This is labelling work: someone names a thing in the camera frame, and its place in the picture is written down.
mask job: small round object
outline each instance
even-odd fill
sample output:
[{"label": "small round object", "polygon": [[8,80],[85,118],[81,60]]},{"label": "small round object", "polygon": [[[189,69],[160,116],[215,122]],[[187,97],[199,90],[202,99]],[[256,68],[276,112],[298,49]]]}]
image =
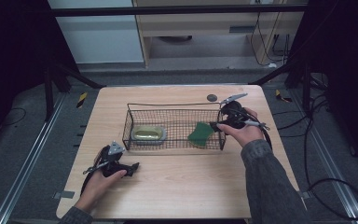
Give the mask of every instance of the small round object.
[{"label": "small round object", "polygon": [[215,94],[209,94],[206,99],[209,101],[209,102],[215,102],[217,100],[217,96]]}]

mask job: wall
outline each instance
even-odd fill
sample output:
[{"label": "wall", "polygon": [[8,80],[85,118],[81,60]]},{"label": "wall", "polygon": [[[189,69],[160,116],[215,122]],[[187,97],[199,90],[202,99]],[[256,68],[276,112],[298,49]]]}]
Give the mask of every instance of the wall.
[{"label": "wall", "polygon": [[[132,7],[131,0],[48,2],[51,8]],[[79,65],[144,62],[134,16],[61,17],[57,21]]]}]

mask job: wooden table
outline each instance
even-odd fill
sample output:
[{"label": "wooden table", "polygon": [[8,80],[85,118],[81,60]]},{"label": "wooden table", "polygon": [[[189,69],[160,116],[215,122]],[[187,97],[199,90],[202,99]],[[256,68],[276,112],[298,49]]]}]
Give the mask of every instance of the wooden table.
[{"label": "wooden table", "polygon": [[[57,216],[62,217],[79,198],[85,176],[82,174],[100,149],[116,140],[122,146],[127,103],[189,104],[208,103],[207,95],[218,101],[247,92],[238,100],[257,111],[260,121],[270,127],[275,156],[282,163],[291,183],[298,189],[281,138],[259,86],[153,86],[101,89],[89,124],[68,177],[65,190],[73,199],[62,198]],[[224,150],[172,148],[141,152],[127,150],[120,162],[140,167],[133,177],[124,177],[113,186],[94,209],[96,218],[247,218],[245,168],[241,147],[227,137]]]}]

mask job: person's arm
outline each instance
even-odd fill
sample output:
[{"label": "person's arm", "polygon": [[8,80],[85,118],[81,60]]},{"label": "person's arm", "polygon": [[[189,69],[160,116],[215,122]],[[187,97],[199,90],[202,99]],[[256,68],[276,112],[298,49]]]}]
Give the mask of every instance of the person's arm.
[{"label": "person's arm", "polygon": [[127,171],[122,170],[104,177],[102,171],[95,171],[87,183],[83,194],[76,204],[62,217],[59,224],[89,224],[92,222],[90,212],[108,189],[123,177]]},{"label": "person's arm", "polygon": [[[257,116],[254,111],[246,110]],[[242,146],[241,157],[246,167],[246,190],[253,223],[310,223],[301,198],[260,129],[248,125],[242,129],[224,124],[218,127]]]}]

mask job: wire basket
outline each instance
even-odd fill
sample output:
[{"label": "wire basket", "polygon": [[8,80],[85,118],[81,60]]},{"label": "wire basket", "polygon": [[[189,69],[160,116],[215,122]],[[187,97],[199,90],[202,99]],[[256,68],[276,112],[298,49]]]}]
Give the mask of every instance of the wire basket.
[{"label": "wire basket", "polygon": [[[226,142],[226,135],[223,132],[210,134],[203,147],[196,146],[187,139],[194,132],[198,123],[209,125],[210,122],[218,122],[222,119],[220,105],[215,103],[191,105],[128,104],[123,143],[127,150],[186,147],[223,150]],[[147,141],[136,139],[133,131],[138,127],[161,129],[164,132],[164,136],[161,139]]]}]

